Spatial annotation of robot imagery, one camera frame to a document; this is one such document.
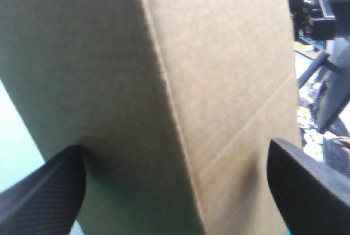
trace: cardboard box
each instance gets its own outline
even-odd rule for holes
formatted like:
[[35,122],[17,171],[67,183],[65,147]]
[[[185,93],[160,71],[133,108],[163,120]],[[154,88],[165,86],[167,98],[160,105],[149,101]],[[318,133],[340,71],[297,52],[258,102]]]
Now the cardboard box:
[[299,144],[287,0],[1,0],[0,18],[42,154],[85,147],[85,234],[283,234],[265,163],[271,137]]

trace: black equipment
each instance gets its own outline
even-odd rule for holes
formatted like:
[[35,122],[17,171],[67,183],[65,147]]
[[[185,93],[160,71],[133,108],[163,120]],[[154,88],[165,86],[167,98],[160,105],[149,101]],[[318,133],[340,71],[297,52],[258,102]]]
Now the black equipment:
[[85,186],[81,147],[70,146],[0,193],[0,234],[69,234]]
[[282,139],[270,143],[267,181],[293,235],[349,235],[350,180]]
[[313,40],[350,36],[350,0],[288,0],[294,36],[300,31]]
[[[342,44],[341,52],[338,52],[337,43]],[[336,40],[335,54],[337,57],[333,57],[332,62],[336,68],[324,75],[325,90],[317,101],[316,116],[319,132],[330,128],[350,100],[350,42],[345,39]]]

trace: black monitor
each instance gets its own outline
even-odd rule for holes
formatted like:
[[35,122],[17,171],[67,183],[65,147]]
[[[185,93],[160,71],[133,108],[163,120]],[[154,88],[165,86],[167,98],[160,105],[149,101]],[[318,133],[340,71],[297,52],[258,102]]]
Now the black monitor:
[[350,100],[350,41],[335,40],[334,57],[332,62],[336,69],[328,71],[323,81],[325,90],[317,101],[318,131],[323,133],[329,130],[336,121],[339,113]]

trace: textured black material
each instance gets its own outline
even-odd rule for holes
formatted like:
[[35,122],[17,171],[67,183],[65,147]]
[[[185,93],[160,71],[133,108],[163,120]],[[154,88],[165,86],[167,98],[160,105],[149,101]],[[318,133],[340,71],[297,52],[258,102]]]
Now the textured black material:
[[0,193],[0,234],[69,234],[85,195],[79,146],[70,146]]
[[293,235],[349,235],[350,180],[282,139],[270,143],[267,180]]
[[327,139],[323,145],[324,163],[338,171],[339,173],[350,178],[350,160],[346,151],[341,148],[344,144],[334,143],[333,140]]

